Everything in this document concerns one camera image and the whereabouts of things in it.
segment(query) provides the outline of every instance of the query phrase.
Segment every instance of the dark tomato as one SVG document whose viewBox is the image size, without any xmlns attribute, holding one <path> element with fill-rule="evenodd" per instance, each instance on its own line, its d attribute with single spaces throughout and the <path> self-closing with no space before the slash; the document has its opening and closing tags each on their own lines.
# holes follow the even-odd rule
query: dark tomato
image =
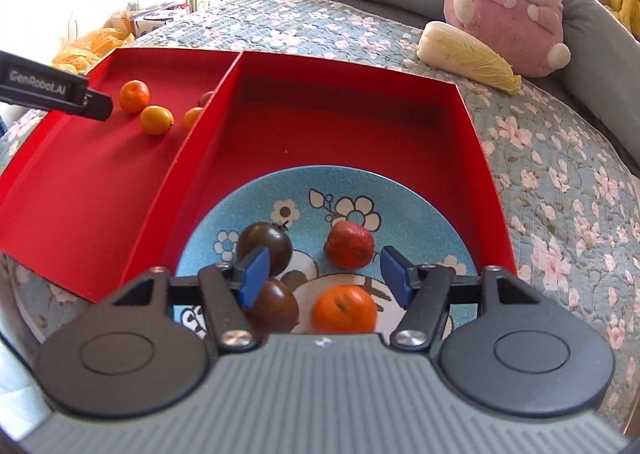
<svg viewBox="0 0 640 454">
<path fill-rule="evenodd" d="M 255 304 L 244 311 L 260 338 L 270 333 L 289 333 L 300 319 L 298 301 L 283 283 L 274 278 L 264 281 Z"/>
<path fill-rule="evenodd" d="M 213 91 L 210 90 L 209 92 L 205 92 L 201 97 L 198 98 L 198 107 L 202 107 L 204 108 L 204 106 L 207 104 L 207 101 L 209 101 L 211 99 L 211 97 L 213 96 Z"/>
<path fill-rule="evenodd" d="M 293 255 L 291 239 L 283 227 L 273 223 L 254 223 L 246 227 L 238 238 L 236 254 L 238 260 L 251 253 L 257 246 L 269 248 L 270 270 L 269 275 L 279 275 L 289 264 Z"/>
</svg>

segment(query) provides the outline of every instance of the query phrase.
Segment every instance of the floral plate pattern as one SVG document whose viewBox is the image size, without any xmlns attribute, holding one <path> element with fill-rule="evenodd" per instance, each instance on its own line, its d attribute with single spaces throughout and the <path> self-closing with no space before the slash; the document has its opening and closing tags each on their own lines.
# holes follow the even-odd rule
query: floral plate pattern
<svg viewBox="0 0 640 454">
<path fill-rule="evenodd" d="M 376 241 L 373 261 L 354 273 L 331 265 L 322 253 L 332 226 L 344 220 L 367 228 Z M 311 308 L 324 290 L 338 283 L 355 283 L 373 297 L 378 307 L 377 331 L 388 339 L 404 315 L 380 275 L 378 255 L 388 244 L 415 263 L 438 262 L 461 275 L 475 274 L 453 227 L 411 190 L 363 170 L 312 166 L 261 177 L 217 204 L 191 235 L 177 275 L 194 275 L 213 262 L 233 261 L 239 234 L 255 221 L 286 226 L 293 243 L 293 257 L 278 275 L 300 306 L 300 324 L 293 332 L 312 331 Z M 475 305 L 453 307 L 450 313 L 454 327 L 475 315 Z M 198 307 L 176 307 L 174 318 L 200 335 L 205 332 Z"/>
</svg>

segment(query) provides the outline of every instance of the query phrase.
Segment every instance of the red tray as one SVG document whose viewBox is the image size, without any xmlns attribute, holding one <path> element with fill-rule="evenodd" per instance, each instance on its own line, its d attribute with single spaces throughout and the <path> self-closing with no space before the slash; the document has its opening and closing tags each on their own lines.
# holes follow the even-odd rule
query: red tray
<svg viewBox="0 0 640 454">
<path fill-rule="evenodd" d="M 139 79 L 177 121 L 216 90 L 187 134 L 142 133 L 117 106 Z M 456 228 L 476 268 L 515 271 L 494 181 L 455 85 L 303 56 L 116 50 L 90 74 L 114 98 L 96 122 L 47 114 L 0 177 L 0 247 L 98 301 L 153 265 L 175 268 L 204 215 L 289 167 L 366 169 L 407 186 Z"/>
</svg>

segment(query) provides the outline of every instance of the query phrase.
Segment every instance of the pink stuffed animal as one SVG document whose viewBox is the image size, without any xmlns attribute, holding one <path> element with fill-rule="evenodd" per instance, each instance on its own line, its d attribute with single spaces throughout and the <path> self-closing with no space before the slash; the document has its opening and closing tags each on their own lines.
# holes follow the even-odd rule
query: pink stuffed animal
<svg viewBox="0 0 640 454">
<path fill-rule="evenodd" d="M 522 76 L 546 76 L 571 59 L 562 0 L 445 0 L 447 23 L 473 35 Z"/>
</svg>

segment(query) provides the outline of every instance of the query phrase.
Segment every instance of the tomato stem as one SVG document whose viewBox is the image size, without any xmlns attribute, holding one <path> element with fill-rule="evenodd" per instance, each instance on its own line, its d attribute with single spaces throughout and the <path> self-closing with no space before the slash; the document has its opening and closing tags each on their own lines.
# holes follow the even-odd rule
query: tomato stem
<svg viewBox="0 0 640 454">
<path fill-rule="evenodd" d="M 335 305 L 342 313 L 347 313 L 349 310 L 349 305 L 347 304 L 347 301 L 343 299 L 343 297 L 337 298 L 335 300 Z"/>
</svg>

